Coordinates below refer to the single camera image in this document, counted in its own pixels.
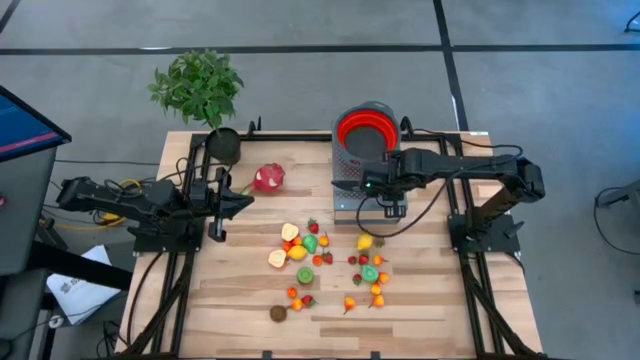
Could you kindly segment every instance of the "green plant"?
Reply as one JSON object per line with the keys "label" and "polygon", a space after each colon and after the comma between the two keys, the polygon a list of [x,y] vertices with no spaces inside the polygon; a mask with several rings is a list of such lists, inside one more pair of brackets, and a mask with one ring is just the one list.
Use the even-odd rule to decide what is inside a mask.
{"label": "green plant", "polygon": [[229,61],[229,55],[218,56],[214,51],[180,55],[166,74],[156,68],[155,83],[147,86],[151,100],[160,104],[165,115],[169,107],[174,109],[174,115],[179,111],[185,124],[191,117],[217,129],[222,116],[235,116],[237,85],[244,87]]}

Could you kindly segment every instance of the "wooden table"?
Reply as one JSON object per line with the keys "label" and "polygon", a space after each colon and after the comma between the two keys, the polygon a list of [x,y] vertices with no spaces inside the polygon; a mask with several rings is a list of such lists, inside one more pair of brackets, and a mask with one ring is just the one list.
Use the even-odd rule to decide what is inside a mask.
{"label": "wooden table", "polygon": [[[188,153],[191,134],[168,134],[158,177],[175,171],[176,161]],[[462,133],[462,138],[490,144],[486,134]],[[438,151],[432,142],[403,145]],[[491,149],[465,145],[464,153],[490,155]],[[263,350],[272,350],[274,357],[367,358],[371,351],[380,351],[383,358],[475,355],[460,264],[451,250],[446,226],[450,211],[446,195],[440,197],[422,221],[404,234],[388,239],[380,250],[389,260],[383,264],[383,271],[391,275],[382,289],[386,306],[368,309],[371,301],[368,286],[357,287],[352,283],[357,267],[347,263],[347,258],[356,253],[360,231],[356,226],[333,224],[331,144],[243,142],[242,160],[232,171],[232,189],[244,187],[260,166],[271,162],[281,164],[287,173],[283,189],[274,195],[255,194],[254,204],[233,221],[225,221],[227,242],[205,238],[196,255],[181,357],[260,357]],[[408,215],[401,224],[422,211],[441,184],[442,181],[435,181],[425,190],[409,193]],[[471,185],[477,205],[501,186],[486,180],[472,181]],[[457,193],[462,194],[460,185],[456,186]],[[458,201],[464,209],[461,195]],[[270,267],[268,254],[282,246],[282,224],[290,222],[303,229],[310,217],[319,222],[322,232],[329,234],[333,265],[314,267],[308,256],[281,270]],[[392,228],[372,227],[384,232]],[[133,293],[153,257],[145,254],[137,259],[122,334]],[[168,255],[160,258],[143,285],[133,318],[132,338],[157,309],[167,258]],[[502,254],[487,254],[487,261],[498,309],[528,346],[541,351],[522,270]],[[309,290],[302,292],[313,295],[319,304],[300,312],[289,311],[284,323],[272,322],[269,308],[290,303],[285,290],[296,284],[296,271],[303,265],[313,268],[316,277]],[[347,315],[343,315],[345,296],[358,302],[356,309]],[[486,314],[479,303],[478,308],[485,347],[492,351]],[[174,316],[175,306],[167,317],[163,350],[169,348]],[[123,344],[119,344],[119,349],[123,349]]]}

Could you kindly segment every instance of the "gray floor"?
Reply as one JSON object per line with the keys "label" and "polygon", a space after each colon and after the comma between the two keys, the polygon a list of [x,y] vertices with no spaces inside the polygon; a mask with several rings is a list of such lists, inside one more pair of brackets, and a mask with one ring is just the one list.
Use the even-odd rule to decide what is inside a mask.
{"label": "gray floor", "polygon": [[[640,34],[621,32],[638,1],[443,2],[454,46],[640,44]],[[0,11],[8,4],[0,0]],[[22,0],[0,34],[0,49],[439,42],[432,2],[418,0]],[[152,70],[171,59],[3,56],[0,82],[73,134],[58,158],[155,162],[168,130],[198,128],[148,101]],[[526,221],[523,258],[545,351],[637,358],[640,257],[600,240],[592,206],[600,189],[640,178],[640,52],[456,53],[455,62],[471,130],[523,145],[544,171],[547,198],[514,215]],[[238,129],[258,116],[266,129],[329,129],[343,110],[370,99],[423,127],[458,127],[438,52],[247,54],[232,63],[247,84],[229,123]],[[155,171],[57,164],[53,179]],[[47,201],[56,193],[52,187]],[[633,215],[626,204],[599,213],[613,242],[640,251]],[[108,243],[114,262],[132,264],[124,229],[60,232],[75,251]],[[103,318],[120,320],[121,305],[104,310]],[[61,330],[53,358],[94,356],[100,336],[92,324]]]}

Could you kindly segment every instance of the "brown kiwi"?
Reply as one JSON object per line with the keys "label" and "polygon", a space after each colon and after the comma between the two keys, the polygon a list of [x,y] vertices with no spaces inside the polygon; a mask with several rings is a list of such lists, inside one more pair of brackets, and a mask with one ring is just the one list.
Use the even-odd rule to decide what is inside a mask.
{"label": "brown kiwi", "polygon": [[269,310],[269,316],[275,322],[283,322],[287,318],[287,308],[276,305]]}

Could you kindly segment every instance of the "monitor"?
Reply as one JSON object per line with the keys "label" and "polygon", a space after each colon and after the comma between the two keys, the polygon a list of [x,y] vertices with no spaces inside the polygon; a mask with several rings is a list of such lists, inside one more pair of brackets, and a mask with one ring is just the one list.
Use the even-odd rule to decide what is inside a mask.
{"label": "monitor", "polygon": [[71,141],[71,136],[0,86],[0,162]]}

